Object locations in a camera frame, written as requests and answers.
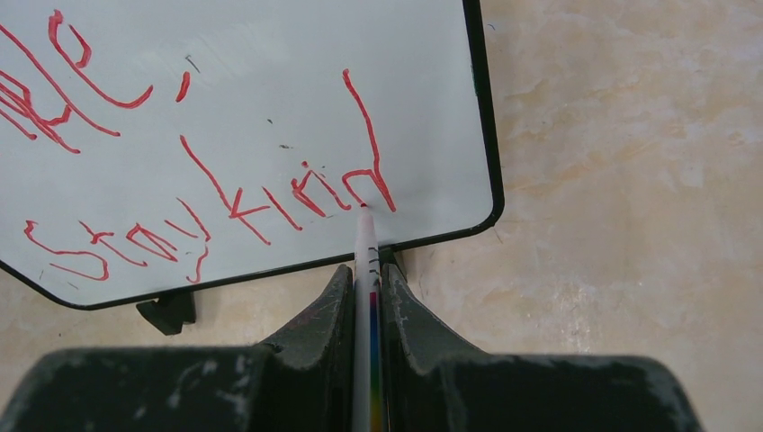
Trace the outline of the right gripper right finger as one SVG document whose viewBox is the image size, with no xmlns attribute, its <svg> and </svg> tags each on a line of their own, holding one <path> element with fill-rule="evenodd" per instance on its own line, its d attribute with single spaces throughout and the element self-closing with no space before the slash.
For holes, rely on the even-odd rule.
<svg viewBox="0 0 763 432">
<path fill-rule="evenodd" d="M 490 354 L 449 328 L 381 271 L 385 372 L 393 431 L 697 431 L 663 364 L 629 355 Z"/>
</svg>

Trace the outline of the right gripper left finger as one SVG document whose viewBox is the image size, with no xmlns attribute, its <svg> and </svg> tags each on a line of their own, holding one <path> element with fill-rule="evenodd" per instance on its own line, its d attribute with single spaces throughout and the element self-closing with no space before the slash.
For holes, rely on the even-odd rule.
<svg viewBox="0 0 763 432">
<path fill-rule="evenodd" d="M 354 293 L 341 265 L 321 295 L 250 346 L 71 348 L 45 355 L 4 431 L 347 431 Z"/>
</svg>

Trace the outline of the red capped white marker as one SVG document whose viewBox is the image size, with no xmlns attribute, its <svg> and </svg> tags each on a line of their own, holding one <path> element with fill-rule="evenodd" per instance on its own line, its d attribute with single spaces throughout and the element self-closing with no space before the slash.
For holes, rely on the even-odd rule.
<svg viewBox="0 0 763 432">
<path fill-rule="evenodd" d="M 353 431 L 384 431 L 378 297 L 380 258 L 373 216 L 360 207 L 355 242 Z"/>
</svg>

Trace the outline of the black framed whiteboard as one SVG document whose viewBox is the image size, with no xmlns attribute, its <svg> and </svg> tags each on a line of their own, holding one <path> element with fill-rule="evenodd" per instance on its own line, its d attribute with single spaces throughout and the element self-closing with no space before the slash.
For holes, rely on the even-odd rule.
<svg viewBox="0 0 763 432">
<path fill-rule="evenodd" d="M 4 1 L 1 267 L 98 310 L 471 236 L 477 1 Z"/>
</svg>

